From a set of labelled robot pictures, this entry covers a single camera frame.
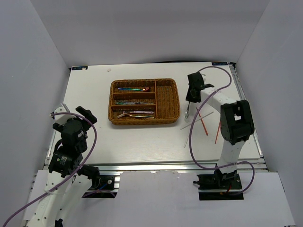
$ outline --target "woven basket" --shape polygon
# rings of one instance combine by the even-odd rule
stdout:
[[[144,88],[149,92],[119,90],[119,87]],[[147,105],[117,105],[123,102],[145,102]],[[154,118],[133,118],[124,116],[117,118],[123,111],[154,111],[154,114],[144,114]],[[110,86],[108,119],[115,125],[135,124],[169,124],[180,116],[180,103],[176,82],[173,79],[130,79],[116,80]]]

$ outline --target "white wall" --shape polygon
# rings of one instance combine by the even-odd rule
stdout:
[[[303,227],[303,1],[271,0],[238,63],[268,167]]]
[[[269,0],[31,0],[72,65],[236,62]]]
[[[68,68],[30,0],[0,7],[0,224],[25,205],[52,133]],[[20,226],[22,215],[8,225]]]

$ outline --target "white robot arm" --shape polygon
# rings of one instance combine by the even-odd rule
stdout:
[[[77,107],[76,110],[96,123],[97,119],[89,110]],[[66,105],[61,104],[54,113],[69,112]],[[99,177],[99,169],[84,165],[76,175],[70,189],[66,192],[73,177],[49,192],[55,185],[61,183],[76,170],[82,160],[82,153],[86,151],[87,130],[90,125],[77,117],[71,115],[58,115],[54,117],[53,128],[61,133],[61,140],[56,144],[53,158],[49,165],[49,173],[45,192],[47,196],[39,201],[37,209],[27,223],[27,227],[62,227],[63,221],[67,218],[70,210],[75,207],[83,194],[92,186],[93,181]]]
[[[188,75],[188,80],[187,101],[194,103],[205,101],[214,93],[207,103],[220,113],[221,134],[224,138],[222,153],[214,174],[199,175],[199,181],[194,183],[197,183],[201,190],[226,190],[234,182],[240,182],[236,163],[245,141],[254,132],[250,105],[246,100],[235,101],[221,92],[216,92],[213,85],[204,84],[199,72]]]

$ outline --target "white table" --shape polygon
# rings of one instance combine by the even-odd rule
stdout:
[[[196,105],[190,105],[190,117],[183,117],[188,102],[185,97],[188,90],[187,75],[200,68],[210,66],[210,62],[194,63],[157,63],[130,65],[88,66],[87,70],[72,70],[66,90],[64,103],[71,112],[79,105],[90,109],[97,117],[95,124],[98,140],[88,164],[122,164],[122,163],[152,163],[152,162],[187,162],[192,161],[188,143],[189,124],[196,111]],[[222,68],[230,72],[229,66]],[[206,69],[206,83],[219,88],[228,84],[229,77],[219,69]],[[176,81],[180,99],[181,115],[174,124],[150,126],[116,126],[107,117],[110,85],[118,79],[156,79],[172,78]],[[240,100],[236,84],[223,91],[227,96]],[[219,133],[217,144],[214,143],[220,115],[212,107],[206,105],[201,115],[214,113],[204,118],[209,135],[206,136],[201,122],[197,122],[193,133],[193,151],[197,160],[218,160],[222,151],[223,138]],[[94,138],[93,130],[88,132],[88,147]],[[60,139],[56,133],[54,143]],[[240,159],[258,159],[258,147],[251,136],[243,147]]]

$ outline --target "red chopstick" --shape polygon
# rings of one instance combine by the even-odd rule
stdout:
[[[202,122],[203,128],[204,128],[204,130],[205,130],[205,133],[206,133],[206,135],[208,136],[207,129],[206,129],[205,124],[204,124],[204,122],[203,122],[202,119],[201,119],[201,122]]]
[[[220,126],[221,126],[221,122],[219,122],[218,131],[217,131],[217,135],[216,135],[216,140],[214,142],[215,144],[217,143]]]

